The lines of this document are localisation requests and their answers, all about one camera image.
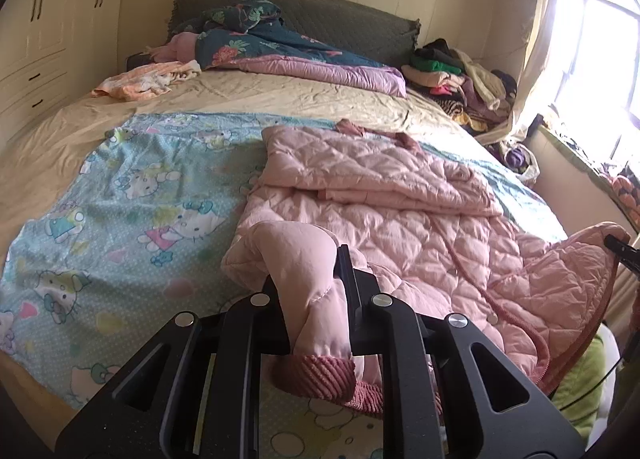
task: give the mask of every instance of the beige bedsheet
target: beige bedsheet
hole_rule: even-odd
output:
[[[466,158],[491,156],[433,102],[407,99],[293,77],[208,71],[148,102],[86,97],[49,116],[0,154],[0,265],[29,218],[44,215],[78,174],[104,132],[133,114],[173,112],[273,113],[340,120],[386,131],[405,131],[440,150]],[[53,449],[74,416],[9,356],[0,353],[0,382],[27,422]]]

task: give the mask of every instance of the window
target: window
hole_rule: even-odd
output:
[[[548,71],[568,134],[595,162],[640,158],[640,8],[559,0]]]

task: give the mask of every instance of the headboard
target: headboard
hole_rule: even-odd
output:
[[[241,0],[174,0],[169,35],[181,22],[209,8]],[[407,20],[345,0],[269,0],[282,9],[290,30],[336,48],[400,67],[409,63],[420,32],[419,20]]]

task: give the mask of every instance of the cabinet handle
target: cabinet handle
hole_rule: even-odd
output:
[[[42,1],[43,0],[40,0],[40,6],[38,6],[38,17],[36,20],[40,20],[40,14],[42,13]]]
[[[33,22],[33,17],[36,16],[36,1],[37,0],[33,0],[33,6],[31,7],[31,20],[30,20],[30,22]]]

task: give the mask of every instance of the pink blanket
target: pink blanket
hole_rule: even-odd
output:
[[[127,102],[149,100],[168,93],[169,84],[190,80],[201,73],[195,60],[182,62],[164,62],[136,67],[126,73],[107,78],[98,85],[91,96],[110,95]]]
[[[238,68],[249,73],[297,76],[406,98],[404,79],[395,67],[335,65],[279,54],[236,58],[217,67]]]
[[[273,368],[280,388],[382,410],[378,360],[351,356],[333,276],[340,244],[415,311],[468,316],[545,392],[588,346],[618,264],[604,236],[628,240],[621,227],[550,244],[505,218],[484,177],[460,163],[322,129],[262,137],[268,162],[222,270],[254,291],[274,279],[292,347]]]

